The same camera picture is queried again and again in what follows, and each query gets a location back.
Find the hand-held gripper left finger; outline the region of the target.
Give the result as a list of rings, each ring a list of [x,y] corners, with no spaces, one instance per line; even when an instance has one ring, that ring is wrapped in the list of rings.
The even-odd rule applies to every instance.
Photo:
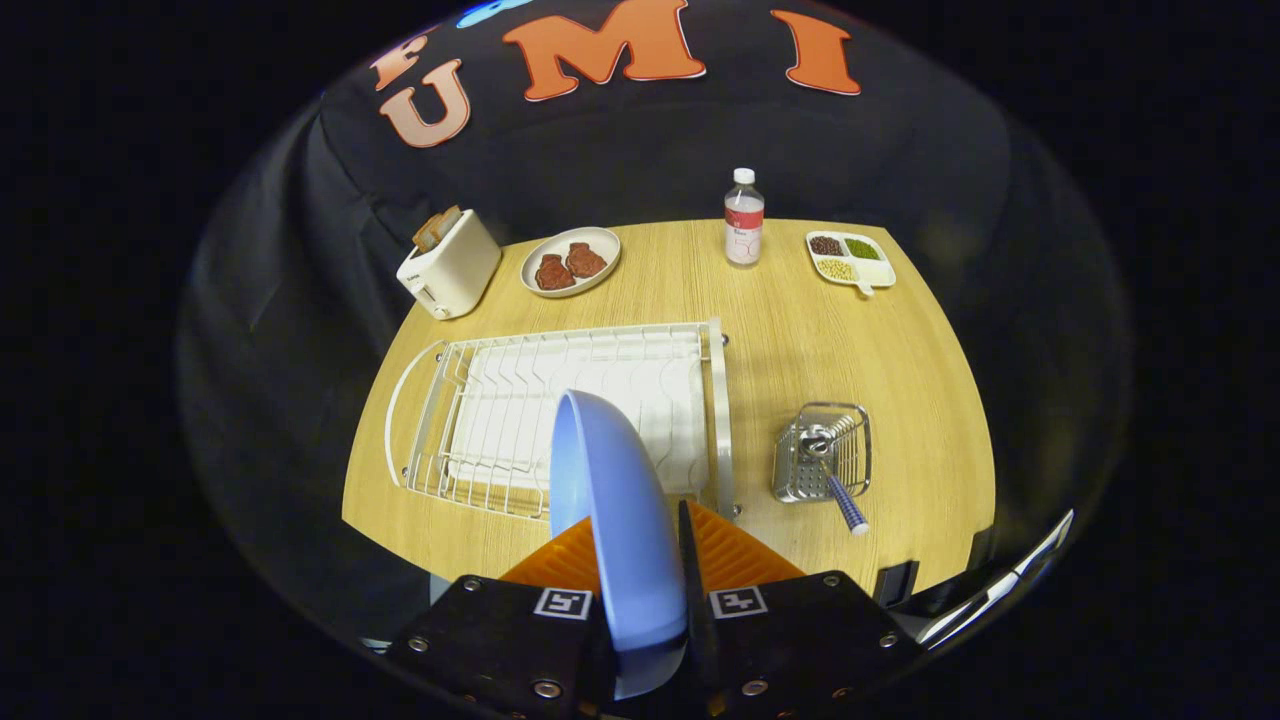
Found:
[[[413,679],[512,719],[594,719],[616,656],[590,519],[500,578],[463,575],[390,643]]]

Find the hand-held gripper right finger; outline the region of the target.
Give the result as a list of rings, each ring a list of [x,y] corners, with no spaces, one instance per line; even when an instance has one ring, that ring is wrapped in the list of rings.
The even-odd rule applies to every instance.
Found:
[[[855,719],[925,648],[849,575],[806,574],[700,503],[678,506],[687,667],[709,719]]]

